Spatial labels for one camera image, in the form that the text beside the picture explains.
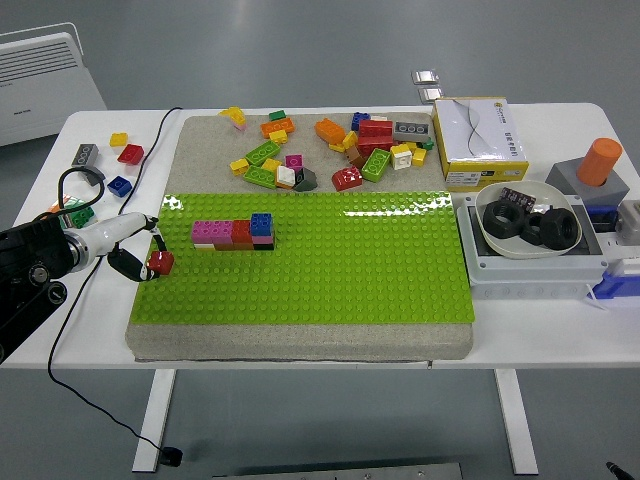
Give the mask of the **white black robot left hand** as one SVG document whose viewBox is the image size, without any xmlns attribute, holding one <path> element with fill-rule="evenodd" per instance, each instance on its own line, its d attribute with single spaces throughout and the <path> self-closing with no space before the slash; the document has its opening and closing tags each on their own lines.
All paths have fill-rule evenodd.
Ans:
<svg viewBox="0 0 640 480">
<path fill-rule="evenodd" d="M 119 215 L 99 222 L 79 234 L 79 259 L 77 267 L 85 268 L 97 257 L 106 256 L 109 265 L 135 282 L 145 282 L 158 278 L 159 273 L 146 267 L 133 254 L 122 249 L 119 243 L 140 231 L 148 231 L 156 241 L 160 251 L 166 251 L 164 238 L 157 226 L 158 219 L 134 212 Z"/>
</svg>

